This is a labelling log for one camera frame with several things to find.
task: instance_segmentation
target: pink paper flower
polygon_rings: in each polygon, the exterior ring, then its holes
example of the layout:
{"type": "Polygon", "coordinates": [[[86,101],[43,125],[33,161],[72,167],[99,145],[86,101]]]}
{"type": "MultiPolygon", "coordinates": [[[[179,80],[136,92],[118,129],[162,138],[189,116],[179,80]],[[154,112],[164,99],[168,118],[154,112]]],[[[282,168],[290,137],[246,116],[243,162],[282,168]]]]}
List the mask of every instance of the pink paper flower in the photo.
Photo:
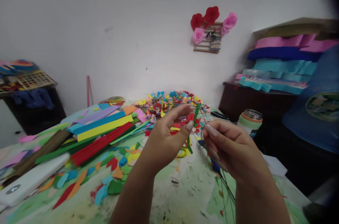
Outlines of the pink paper flower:
{"type": "Polygon", "coordinates": [[[199,44],[204,39],[205,36],[206,34],[204,29],[196,28],[193,34],[193,41],[195,42],[195,44],[199,44]]]}
{"type": "Polygon", "coordinates": [[[234,13],[234,12],[231,12],[227,19],[225,19],[222,23],[222,27],[223,29],[232,29],[233,27],[236,26],[237,24],[237,20],[238,20],[238,16],[234,13]]]}

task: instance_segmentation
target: red paper flower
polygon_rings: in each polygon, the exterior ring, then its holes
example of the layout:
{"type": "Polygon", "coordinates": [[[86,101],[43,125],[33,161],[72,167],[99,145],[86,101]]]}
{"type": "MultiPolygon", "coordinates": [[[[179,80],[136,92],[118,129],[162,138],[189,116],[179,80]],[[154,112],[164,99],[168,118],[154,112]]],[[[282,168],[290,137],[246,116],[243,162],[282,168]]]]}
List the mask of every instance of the red paper flower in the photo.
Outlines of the red paper flower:
{"type": "Polygon", "coordinates": [[[197,27],[201,27],[203,22],[204,22],[204,18],[202,17],[202,15],[200,13],[194,14],[192,16],[192,19],[191,19],[191,27],[192,27],[193,31],[197,27]]]}
{"type": "Polygon", "coordinates": [[[205,28],[207,26],[211,26],[215,23],[216,19],[219,17],[219,8],[217,6],[209,7],[206,10],[206,15],[204,16],[205,19],[205,28]]]}

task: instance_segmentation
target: fingernail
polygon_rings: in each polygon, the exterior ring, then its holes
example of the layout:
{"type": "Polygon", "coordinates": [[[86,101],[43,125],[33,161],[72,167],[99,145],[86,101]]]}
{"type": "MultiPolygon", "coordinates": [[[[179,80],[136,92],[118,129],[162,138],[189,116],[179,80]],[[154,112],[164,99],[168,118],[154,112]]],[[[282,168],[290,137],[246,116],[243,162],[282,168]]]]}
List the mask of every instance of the fingernail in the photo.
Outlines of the fingernail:
{"type": "Polygon", "coordinates": [[[214,151],[214,149],[210,146],[209,147],[209,152],[211,153],[211,155],[213,156],[213,159],[215,161],[219,161],[219,156],[218,154],[214,151]]]}
{"type": "Polygon", "coordinates": [[[194,121],[189,121],[189,123],[186,125],[186,129],[190,131],[193,128],[193,126],[194,126],[194,121]]]}
{"type": "Polygon", "coordinates": [[[228,170],[227,170],[227,168],[225,167],[224,164],[222,164],[219,160],[217,160],[216,163],[219,165],[219,167],[220,167],[222,170],[224,170],[224,171],[226,171],[226,172],[228,173],[228,170]]]}
{"type": "Polygon", "coordinates": [[[211,125],[205,125],[204,128],[208,131],[208,133],[214,137],[214,138],[217,138],[218,135],[219,135],[219,132],[214,129],[211,125]]]}

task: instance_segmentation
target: blue cloth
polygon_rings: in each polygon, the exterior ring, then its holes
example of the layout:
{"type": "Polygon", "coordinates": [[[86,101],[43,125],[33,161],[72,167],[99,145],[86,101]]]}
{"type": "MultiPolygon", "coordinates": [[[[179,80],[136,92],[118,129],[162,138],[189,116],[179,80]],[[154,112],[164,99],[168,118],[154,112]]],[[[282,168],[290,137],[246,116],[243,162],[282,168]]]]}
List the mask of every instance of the blue cloth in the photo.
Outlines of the blue cloth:
{"type": "Polygon", "coordinates": [[[14,102],[17,105],[25,104],[28,108],[41,108],[53,109],[54,104],[49,97],[48,92],[44,88],[33,89],[28,91],[16,91],[11,94],[14,102]]]}

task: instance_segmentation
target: blue fabric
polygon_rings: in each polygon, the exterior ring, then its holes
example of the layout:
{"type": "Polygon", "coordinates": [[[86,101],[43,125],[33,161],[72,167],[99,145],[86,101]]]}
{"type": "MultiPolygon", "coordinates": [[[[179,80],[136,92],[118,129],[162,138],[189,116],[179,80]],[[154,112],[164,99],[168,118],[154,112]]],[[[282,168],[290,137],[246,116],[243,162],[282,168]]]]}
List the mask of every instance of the blue fabric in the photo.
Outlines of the blue fabric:
{"type": "Polygon", "coordinates": [[[323,53],[303,52],[295,47],[268,47],[253,49],[249,52],[247,60],[261,58],[281,59],[283,61],[305,60],[317,62],[323,53]]]}
{"type": "Polygon", "coordinates": [[[33,89],[29,91],[15,91],[11,94],[14,102],[17,105],[25,104],[28,108],[41,108],[53,109],[52,103],[48,92],[44,88],[33,89]]]}

